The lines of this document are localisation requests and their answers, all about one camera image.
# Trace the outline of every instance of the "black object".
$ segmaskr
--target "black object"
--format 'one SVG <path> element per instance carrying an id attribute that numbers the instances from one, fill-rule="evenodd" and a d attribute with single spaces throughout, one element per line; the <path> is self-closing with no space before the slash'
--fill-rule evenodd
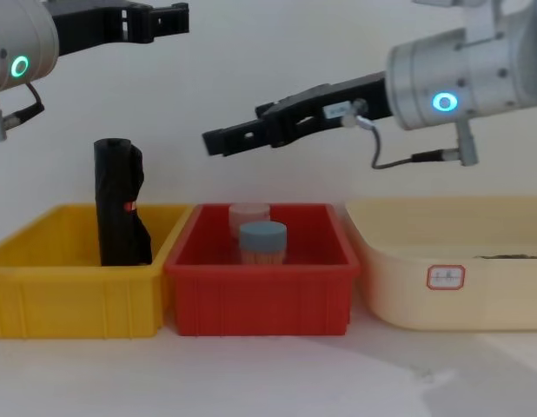
<path id="1" fill-rule="evenodd" d="M 54 19 L 60 56 L 104 43 L 152 43 L 157 36 L 189 32 L 186 3 L 155 9 L 126 0 L 44 3 Z"/>
<path id="2" fill-rule="evenodd" d="M 143 154 L 128 139 L 95 142 L 95 179 L 102 265 L 149 265 L 150 236 L 136 208 L 144 180 Z"/>
<path id="3" fill-rule="evenodd" d="M 340 106 L 362 99 L 370 120 L 390 117 L 385 74 L 379 72 L 338 84 L 323 84 L 278 103 L 257 107 L 257 120 L 207 132 L 203 140 L 210 155 L 230 156 L 262 146 L 280 148 L 304 136 L 341 127 Z"/>

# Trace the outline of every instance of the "blue lid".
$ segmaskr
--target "blue lid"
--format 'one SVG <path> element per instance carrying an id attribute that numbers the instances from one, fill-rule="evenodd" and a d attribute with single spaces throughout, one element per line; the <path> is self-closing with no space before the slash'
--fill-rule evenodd
<path id="1" fill-rule="evenodd" d="M 240 227 L 240 249 L 272 254 L 288 246 L 288 228 L 278 222 L 251 222 Z"/>

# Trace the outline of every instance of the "blue indicator light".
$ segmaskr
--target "blue indicator light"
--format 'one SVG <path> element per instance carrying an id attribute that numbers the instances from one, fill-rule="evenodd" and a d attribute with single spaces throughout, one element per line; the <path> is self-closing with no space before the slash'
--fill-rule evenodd
<path id="1" fill-rule="evenodd" d="M 456 110 L 458 107 L 458 98 L 454 94 L 439 93 L 433 98 L 433 107 L 445 113 Z"/>

